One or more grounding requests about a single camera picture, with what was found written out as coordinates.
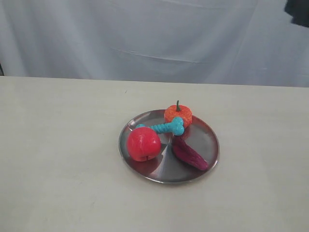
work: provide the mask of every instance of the stainless steel plate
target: stainless steel plate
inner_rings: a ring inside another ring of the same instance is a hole
[[[193,116],[193,123],[185,130],[185,141],[209,164],[200,171],[177,159],[171,150],[172,134],[160,134],[161,154],[154,159],[134,161],[126,149],[126,140],[138,124],[152,126],[164,123],[164,110],[153,110],[136,116],[123,128],[119,137],[119,150],[125,163],[141,176],[163,184],[181,184],[196,180],[209,173],[218,162],[219,143],[212,129],[201,119]]]

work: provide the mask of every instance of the pumpkin stem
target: pumpkin stem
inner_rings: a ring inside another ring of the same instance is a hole
[[[177,104],[176,104],[176,111],[181,111],[181,108],[179,107],[179,100],[177,101]]]

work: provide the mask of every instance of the orange pumpkin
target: orange pumpkin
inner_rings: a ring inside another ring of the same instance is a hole
[[[164,112],[164,120],[169,123],[174,117],[181,117],[183,119],[183,127],[186,128],[192,123],[192,112],[184,105],[179,105],[177,101],[176,105],[171,105]]]

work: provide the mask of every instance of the white backdrop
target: white backdrop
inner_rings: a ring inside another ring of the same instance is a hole
[[[286,0],[0,0],[6,75],[309,87]]]

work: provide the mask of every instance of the teal bone toy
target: teal bone toy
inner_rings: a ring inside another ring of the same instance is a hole
[[[136,128],[138,127],[146,127],[146,126],[144,124],[138,124]],[[184,133],[183,119],[181,117],[175,117],[170,123],[154,125],[150,126],[150,128],[153,129],[158,134],[172,132],[174,135],[180,136]]]

